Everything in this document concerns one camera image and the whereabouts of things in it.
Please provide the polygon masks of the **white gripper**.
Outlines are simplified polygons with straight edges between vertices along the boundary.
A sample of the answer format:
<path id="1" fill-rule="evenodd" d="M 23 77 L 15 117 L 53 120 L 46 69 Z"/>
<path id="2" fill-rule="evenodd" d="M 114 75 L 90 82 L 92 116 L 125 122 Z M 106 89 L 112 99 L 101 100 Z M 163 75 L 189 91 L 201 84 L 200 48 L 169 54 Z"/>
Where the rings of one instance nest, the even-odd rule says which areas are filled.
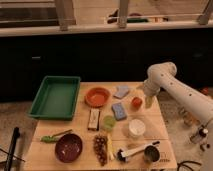
<path id="1" fill-rule="evenodd" d="M 152 106 L 154 97 L 160 92 L 160 87 L 154 82 L 146 79 L 143 84 L 143 91 L 145 97 L 145 107 L 148 109 Z"/>

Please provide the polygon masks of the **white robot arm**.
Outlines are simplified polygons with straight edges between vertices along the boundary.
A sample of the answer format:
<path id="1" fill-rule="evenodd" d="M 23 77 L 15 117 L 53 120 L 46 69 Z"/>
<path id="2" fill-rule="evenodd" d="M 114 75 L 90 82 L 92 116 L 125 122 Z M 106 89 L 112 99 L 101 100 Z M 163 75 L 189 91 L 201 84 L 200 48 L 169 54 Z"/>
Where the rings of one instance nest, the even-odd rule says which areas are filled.
<path id="1" fill-rule="evenodd" d="M 144 94 L 153 97 L 163 88 L 199 121 L 209 125 L 213 121 L 213 100 L 176 79 L 176 73 L 173 62 L 151 65 L 142 86 Z"/>

